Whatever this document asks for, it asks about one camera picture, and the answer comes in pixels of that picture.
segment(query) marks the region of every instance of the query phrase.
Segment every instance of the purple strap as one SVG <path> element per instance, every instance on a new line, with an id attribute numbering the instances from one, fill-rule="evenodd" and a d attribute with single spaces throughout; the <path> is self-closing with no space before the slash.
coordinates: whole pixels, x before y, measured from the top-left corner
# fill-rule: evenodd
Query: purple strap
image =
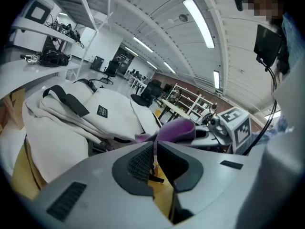
<path id="1" fill-rule="evenodd" d="M 137 143 L 154 141 L 153 154 L 156 155 L 158 141 L 175 143 L 183 140 L 193 140 L 195 139 L 195 135 L 195 124 L 191 120 L 181 118 L 166 123 L 160 128 L 159 132 L 154 135 L 135 135 L 135 140 Z"/>

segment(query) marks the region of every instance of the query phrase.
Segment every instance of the linear light fixture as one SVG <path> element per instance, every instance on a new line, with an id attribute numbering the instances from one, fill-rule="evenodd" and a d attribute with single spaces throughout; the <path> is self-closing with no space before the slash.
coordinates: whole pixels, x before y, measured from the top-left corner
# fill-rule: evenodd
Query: linear light fixture
<path id="1" fill-rule="evenodd" d="M 128 51 L 131 51 L 134 55 L 138 56 L 133 50 L 129 49 L 128 47 L 125 47 Z"/>
<path id="2" fill-rule="evenodd" d="M 143 42 L 141 42 L 138 38 L 134 37 L 134 39 L 141 44 L 144 48 L 146 48 L 148 51 L 153 52 L 149 47 L 147 47 Z"/>
<path id="3" fill-rule="evenodd" d="M 265 116 L 265 119 L 267 120 L 267 119 L 269 119 L 269 116 L 270 116 L 270 114 L 269 115 L 266 115 Z M 277 111 L 277 112 L 275 112 L 275 114 L 273 115 L 273 119 L 274 118 L 277 118 L 277 117 L 280 117 L 281 116 L 281 111 Z"/>
<path id="4" fill-rule="evenodd" d="M 214 44 L 210 29 L 202 15 L 202 13 L 200 12 L 197 4 L 195 3 L 195 1 L 194 0 L 185 0 L 185 1 L 183 1 L 183 4 L 187 8 L 187 10 L 190 12 L 190 14 L 194 18 L 197 26 L 199 27 L 199 30 L 204 38 L 206 46 L 208 48 L 214 48 L 215 44 Z"/>
<path id="5" fill-rule="evenodd" d="M 169 68 L 171 70 L 171 72 L 173 72 L 174 74 L 176 74 L 176 72 L 168 65 L 167 62 L 163 62 L 167 68 Z"/>
<path id="6" fill-rule="evenodd" d="M 214 84 L 215 88 L 219 89 L 219 71 L 214 71 Z"/>
<path id="7" fill-rule="evenodd" d="M 150 62 L 147 61 L 147 63 L 149 63 L 153 68 L 157 70 L 157 67 L 153 66 Z"/>

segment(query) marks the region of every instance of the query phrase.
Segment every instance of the brick wall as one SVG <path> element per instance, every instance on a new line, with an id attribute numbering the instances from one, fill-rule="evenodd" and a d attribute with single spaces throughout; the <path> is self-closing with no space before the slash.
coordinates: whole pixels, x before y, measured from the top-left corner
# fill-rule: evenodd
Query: brick wall
<path id="1" fill-rule="evenodd" d="M 167 75 L 163 75 L 163 74 L 159 74 L 159 73 L 155 73 L 152 80 L 158 80 L 160 81 L 161 87 L 163 88 L 165 86 L 165 84 L 171 84 L 173 86 L 175 86 L 175 84 L 178 84 L 179 86 L 186 88 L 187 90 L 190 90 L 191 92 L 195 93 L 195 94 L 201 94 L 202 97 L 204 97 L 206 100 L 212 102 L 212 103 L 217 103 L 217 109 L 216 109 L 216 114 L 221 113 L 222 111 L 225 111 L 227 109 L 232 108 L 233 106 L 228 104 L 226 101 L 222 100 L 221 98 L 210 94 L 194 85 L 191 85 L 189 83 L 174 79 L 172 77 L 169 77 Z M 185 95 L 186 97 L 190 97 L 192 100 L 195 100 L 195 97 L 193 97 L 192 95 L 189 95 L 187 93 L 183 93 L 183 95 Z M 183 98 L 181 98 L 181 101 L 184 102 L 185 104 L 189 105 L 187 100 L 183 100 Z M 252 131 L 253 132 L 257 132 L 259 130 L 261 130 L 262 128 L 253 120 L 251 120 L 251 126 L 252 126 Z"/>

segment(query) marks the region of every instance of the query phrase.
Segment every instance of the black computer tower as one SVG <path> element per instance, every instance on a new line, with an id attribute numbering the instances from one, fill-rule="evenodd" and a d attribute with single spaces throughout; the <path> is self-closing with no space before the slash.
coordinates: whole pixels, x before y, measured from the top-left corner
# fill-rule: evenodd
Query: black computer tower
<path id="1" fill-rule="evenodd" d="M 95 59 L 90 67 L 90 69 L 95 70 L 95 71 L 100 71 L 100 68 L 102 66 L 102 63 L 104 62 L 104 59 L 95 56 Z"/>

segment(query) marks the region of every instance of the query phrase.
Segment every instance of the ceiling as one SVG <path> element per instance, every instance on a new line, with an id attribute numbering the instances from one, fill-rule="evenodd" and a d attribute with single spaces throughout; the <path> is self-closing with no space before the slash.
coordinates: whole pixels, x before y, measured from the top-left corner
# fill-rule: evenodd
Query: ceiling
<path id="1" fill-rule="evenodd" d="M 221 90 L 230 101 L 252 114 L 266 111 L 272 104 L 270 75 L 253 52 L 257 25 L 269 26 L 250 10 L 239 12 L 234 0 L 195 0 L 214 37 L 214 49 L 206 47 L 184 0 L 87 1 L 92 10 L 108 15 L 112 11 L 106 26 L 121 34 L 123 45 L 139 54 L 144 62 L 151 62 L 160 73 L 214 92 L 213 71 L 217 70 Z M 180 14 L 187 15 L 188 21 L 179 20 Z M 163 61 L 177 74 L 172 74 Z"/>

